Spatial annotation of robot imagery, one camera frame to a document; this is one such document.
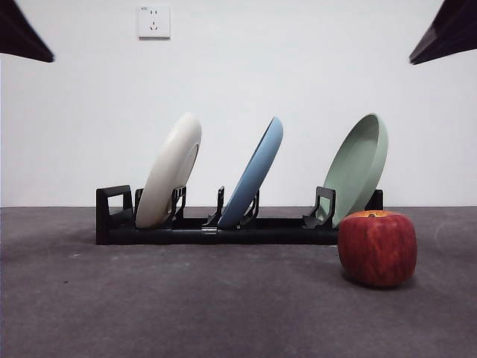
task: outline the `dish rack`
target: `dish rack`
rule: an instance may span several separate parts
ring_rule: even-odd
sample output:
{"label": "dish rack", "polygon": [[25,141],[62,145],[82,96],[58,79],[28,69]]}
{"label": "dish rack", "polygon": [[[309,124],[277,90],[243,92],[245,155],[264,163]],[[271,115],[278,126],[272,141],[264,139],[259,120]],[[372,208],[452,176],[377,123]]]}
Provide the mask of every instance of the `dish rack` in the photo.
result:
{"label": "dish rack", "polygon": [[[96,190],[96,245],[171,245],[171,244],[295,244],[336,245],[338,229],[332,226],[335,214],[336,191],[318,186],[315,206],[301,218],[260,218],[259,192],[252,206],[233,228],[217,228],[224,207],[224,187],[218,189],[217,207],[206,218],[184,216],[185,186],[171,194],[171,212],[157,227],[141,229],[135,226],[136,210],[143,189],[136,190],[135,205],[129,185]],[[122,195],[122,210],[111,213],[108,198]],[[329,201],[329,212],[318,218],[321,200]],[[383,192],[374,191],[366,210],[382,210]]]}

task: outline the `wall socket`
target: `wall socket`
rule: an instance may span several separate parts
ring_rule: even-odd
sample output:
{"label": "wall socket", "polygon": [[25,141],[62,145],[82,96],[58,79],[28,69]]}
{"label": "wall socket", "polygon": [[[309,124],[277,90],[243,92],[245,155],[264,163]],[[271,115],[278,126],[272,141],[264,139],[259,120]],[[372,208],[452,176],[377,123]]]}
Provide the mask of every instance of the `wall socket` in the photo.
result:
{"label": "wall socket", "polygon": [[166,5],[138,8],[137,32],[140,40],[171,38],[171,7]]}

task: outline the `red apple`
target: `red apple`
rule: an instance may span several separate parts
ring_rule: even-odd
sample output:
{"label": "red apple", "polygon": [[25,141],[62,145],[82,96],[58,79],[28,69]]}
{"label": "red apple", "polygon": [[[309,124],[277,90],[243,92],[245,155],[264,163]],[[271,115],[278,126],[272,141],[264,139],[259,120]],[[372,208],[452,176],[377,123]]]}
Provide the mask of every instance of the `red apple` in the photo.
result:
{"label": "red apple", "polygon": [[338,253],[347,273],[370,286],[397,286],[414,273],[416,233],[403,214],[361,211],[343,219]]}

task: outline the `floor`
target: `floor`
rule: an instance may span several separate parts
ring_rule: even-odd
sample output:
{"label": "floor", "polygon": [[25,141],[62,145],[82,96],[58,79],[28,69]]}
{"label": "floor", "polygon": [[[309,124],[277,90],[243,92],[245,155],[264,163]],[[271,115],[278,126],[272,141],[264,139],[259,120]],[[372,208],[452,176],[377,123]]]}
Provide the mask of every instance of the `floor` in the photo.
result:
{"label": "floor", "polygon": [[3,209],[1,356],[477,357],[477,207],[398,210],[417,268],[379,290],[333,246],[96,246],[94,208]]}

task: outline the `dark object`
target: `dark object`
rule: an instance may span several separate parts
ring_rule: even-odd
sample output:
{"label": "dark object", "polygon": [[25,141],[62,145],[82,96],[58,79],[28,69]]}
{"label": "dark object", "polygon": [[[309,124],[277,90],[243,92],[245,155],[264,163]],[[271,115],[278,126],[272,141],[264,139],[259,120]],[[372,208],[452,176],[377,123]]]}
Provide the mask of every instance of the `dark object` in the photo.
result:
{"label": "dark object", "polygon": [[0,52],[43,62],[54,55],[28,24],[14,0],[0,1]]}
{"label": "dark object", "polygon": [[409,56],[414,65],[477,48],[477,1],[446,0]]}
{"label": "dark object", "polygon": [[[335,213],[335,190],[318,187],[315,207],[308,216],[302,218],[259,218],[259,193],[253,199],[252,207],[244,215],[240,224],[233,229],[217,228],[224,207],[224,187],[218,190],[217,208],[208,217],[186,218],[186,187],[181,186],[171,194],[171,214],[165,223],[151,229],[135,227],[135,215],[142,189],[135,194],[133,210],[130,187],[114,186],[96,190],[96,244],[316,244],[335,245],[338,229],[332,228]],[[122,210],[110,214],[108,198],[123,196]],[[321,198],[330,202],[330,211],[319,219],[316,212]],[[376,190],[367,207],[382,208],[382,191]]]}

